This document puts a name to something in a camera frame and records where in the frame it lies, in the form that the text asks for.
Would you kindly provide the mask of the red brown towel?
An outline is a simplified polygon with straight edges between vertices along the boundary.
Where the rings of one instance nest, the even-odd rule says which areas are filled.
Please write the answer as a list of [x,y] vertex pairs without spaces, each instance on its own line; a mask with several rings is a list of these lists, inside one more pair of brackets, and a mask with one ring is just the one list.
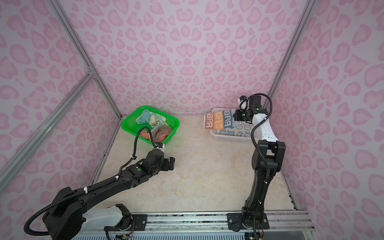
[[[156,126],[154,129],[152,129],[151,134],[154,137],[155,143],[163,143],[164,140],[172,133],[172,131],[172,128],[170,128],[169,126]],[[144,139],[147,139],[148,141],[152,140],[147,130],[143,130],[140,133],[140,136]]]

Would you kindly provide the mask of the orange blue patterned towel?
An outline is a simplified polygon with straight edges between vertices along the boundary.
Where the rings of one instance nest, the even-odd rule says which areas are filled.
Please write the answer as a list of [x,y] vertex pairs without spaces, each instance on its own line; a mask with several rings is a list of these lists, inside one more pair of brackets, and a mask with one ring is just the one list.
[[204,115],[205,130],[233,129],[237,122],[234,119],[235,110],[222,110]]

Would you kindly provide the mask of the green plastic basket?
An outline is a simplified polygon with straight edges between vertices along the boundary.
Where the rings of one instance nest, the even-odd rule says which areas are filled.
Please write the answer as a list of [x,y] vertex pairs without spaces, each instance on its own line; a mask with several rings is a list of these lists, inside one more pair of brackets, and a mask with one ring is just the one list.
[[139,130],[143,127],[148,127],[149,130],[147,130],[148,132],[151,132],[152,128],[149,124],[137,124],[136,122],[136,119],[141,115],[142,111],[143,110],[149,110],[150,112],[153,112],[155,114],[158,114],[160,116],[163,116],[165,117],[167,120],[166,120],[166,123],[167,123],[167,126],[169,126],[170,128],[172,128],[172,133],[164,140],[164,144],[167,144],[169,142],[169,140],[175,135],[176,133],[176,130],[179,128],[180,126],[180,121],[176,118],[176,117],[173,117],[165,112],[162,112],[160,110],[157,110],[153,107],[150,107],[150,106],[142,106],[142,107],[139,107],[138,109],[136,109],[135,111],[133,111],[128,117],[126,117],[123,122],[121,123],[121,128],[136,136],[137,133],[139,132]]

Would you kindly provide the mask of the blue bunny towel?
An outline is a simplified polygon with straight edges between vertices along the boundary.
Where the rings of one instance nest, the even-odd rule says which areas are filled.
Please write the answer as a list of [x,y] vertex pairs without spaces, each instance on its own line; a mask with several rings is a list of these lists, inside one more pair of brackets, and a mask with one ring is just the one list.
[[216,130],[216,134],[223,136],[233,136],[233,137],[251,137],[251,130],[253,126],[247,123],[241,123],[236,125],[233,128],[225,128]]

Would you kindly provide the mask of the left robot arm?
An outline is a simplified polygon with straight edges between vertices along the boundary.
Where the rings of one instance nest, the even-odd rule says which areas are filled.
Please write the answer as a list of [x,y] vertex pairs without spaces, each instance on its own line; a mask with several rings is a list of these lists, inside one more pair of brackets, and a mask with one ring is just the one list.
[[162,150],[153,149],[144,159],[127,166],[117,176],[83,189],[62,189],[53,201],[54,206],[43,216],[49,235],[54,240],[70,240],[91,229],[131,230],[136,226],[135,220],[124,204],[116,204],[97,214],[93,214],[91,209],[120,192],[147,182],[160,171],[172,171],[174,167],[175,158],[165,158]]

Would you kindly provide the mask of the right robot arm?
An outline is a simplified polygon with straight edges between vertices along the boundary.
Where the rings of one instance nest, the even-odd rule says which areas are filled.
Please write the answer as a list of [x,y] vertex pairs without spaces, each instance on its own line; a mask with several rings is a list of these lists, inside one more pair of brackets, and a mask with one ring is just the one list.
[[246,229],[261,229],[267,223],[264,203],[269,185],[276,173],[280,172],[286,144],[276,137],[269,118],[272,115],[271,98],[262,93],[239,98],[239,109],[235,121],[251,123],[251,141],[255,147],[252,156],[254,182],[249,197],[242,207],[241,226]]

